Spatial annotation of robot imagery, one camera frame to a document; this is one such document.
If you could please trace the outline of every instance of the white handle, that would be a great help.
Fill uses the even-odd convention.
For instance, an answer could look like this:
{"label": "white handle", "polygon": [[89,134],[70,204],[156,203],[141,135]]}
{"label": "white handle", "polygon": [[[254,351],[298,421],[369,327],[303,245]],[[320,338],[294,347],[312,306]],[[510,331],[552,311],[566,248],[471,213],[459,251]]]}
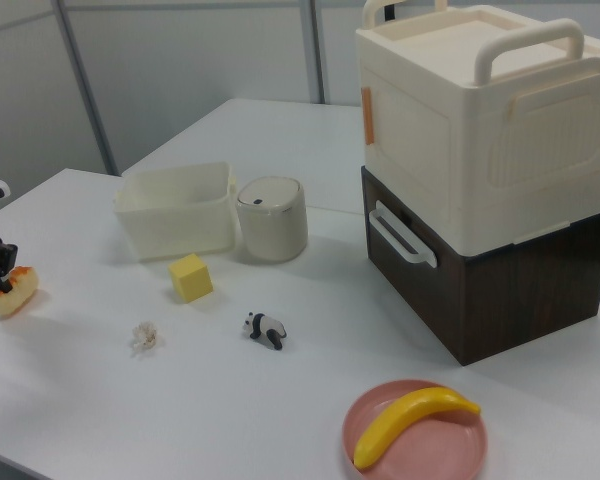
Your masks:
{"label": "white handle", "polygon": [[[376,26],[376,12],[382,7],[402,3],[404,0],[367,0],[362,9],[362,25],[364,30],[370,30]],[[447,0],[435,0],[436,12],[447,9]]]}
{"label": "white handle", "polygon": [[560,38],[569,39],[567,60],[578,60],[584,53],[584,33],[577,22],[563,18],[541,25],[510,30],[501,37],[482,46],[476,57],[475,83],[486,85],[491,81],[493,61],[510,50],[530,47]]}
{"label": "white handle", "polygon": [[[383,219],[393,228],[402,239],[407,242],[417,253],[411,253],[380,223]],[[433,268],[438,266],[436,255],[427,247],[418,236],[400,221],[380,200],[376,202],[376,209],[369,212],[369,224],[375,228],[384,239],[409,263],[427,262]]]}

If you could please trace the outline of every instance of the table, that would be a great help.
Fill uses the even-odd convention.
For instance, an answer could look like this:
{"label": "table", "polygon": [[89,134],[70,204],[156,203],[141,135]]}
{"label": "table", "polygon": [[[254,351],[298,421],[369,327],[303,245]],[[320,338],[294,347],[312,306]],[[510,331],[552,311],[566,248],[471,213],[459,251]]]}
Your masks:
{"label": "table", "polygon": [[[240,241],[204,255],[215,291],[183,304],[167,261],[129,251],[112,211],[123,182],[65,170],[0,211],[0,236],[41,278],[0,321],[0,459],[57,480],[347,479],[349,406],[380,383],[426,378],[481,404],[480,479],[600,479],[600,311],[460,367],[367,259],[363,216],[316,207],[299,257],[258,264]],[[250,310],[283,321],[282,351],[245,338]],[[134,354],[143,321],[159,342]]]}

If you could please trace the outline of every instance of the white wall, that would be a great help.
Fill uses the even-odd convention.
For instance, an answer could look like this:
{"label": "white wall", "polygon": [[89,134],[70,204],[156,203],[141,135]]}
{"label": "white wall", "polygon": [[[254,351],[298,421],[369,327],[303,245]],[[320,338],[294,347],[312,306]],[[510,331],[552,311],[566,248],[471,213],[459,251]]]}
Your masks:
{"label": "white wall", "polygon": [[51,3],[0,0],[0,206],[64,168],[105,172]]}
{"label": "white wall", "polygon": [[119,171],[228,99],[318,100],[296,1],[66,4]]}
{"label": "white wall", "polygon": [[[321,61],[325,79],[325,99],[335,105],[359,105],[357,60],[354,32],[362,23],[363,0],[318,0],[319,37]],[[420,15],[432,10],[432,6],[399,6],[396,16],[404,18]],[[472,2],[454,2],[450,5]],[[585,33],[600,38],[600,3],[556,3],[556,4],[503,4],[502,2],[473,2],[496,4],[527,17],[547,21],[556,18],[572,18],[579,22]]]}

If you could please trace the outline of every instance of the toy banana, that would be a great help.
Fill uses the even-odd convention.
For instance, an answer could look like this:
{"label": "toy banana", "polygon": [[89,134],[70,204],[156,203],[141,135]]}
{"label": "toy banana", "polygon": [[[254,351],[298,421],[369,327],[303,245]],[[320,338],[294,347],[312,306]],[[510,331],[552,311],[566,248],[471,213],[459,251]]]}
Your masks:
{"label": "toy banana", "polygon": [[364,431],[356,444],[353,464],[359,470],[370,467],[409,425],[427,415],[449,410],[479,414],[480,406],[445,387],[422,388],[398,398]]}

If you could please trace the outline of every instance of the white plastic basket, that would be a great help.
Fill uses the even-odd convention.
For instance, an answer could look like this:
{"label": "white plastic basket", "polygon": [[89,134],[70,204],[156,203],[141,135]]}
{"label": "white plastic basket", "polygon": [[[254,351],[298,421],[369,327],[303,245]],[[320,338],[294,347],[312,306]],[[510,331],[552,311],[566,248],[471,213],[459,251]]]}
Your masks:
{"label": "white plastic basket", "polygon": [[456,252],[600,213],[600,40],[489,6],[375,25],[357,52],[366,166]]}
{"label": "white plastic basket", "polygon": [[235,191],[225,162],[141,172],[126,179],[114,211],[140,260],[228,250]]}

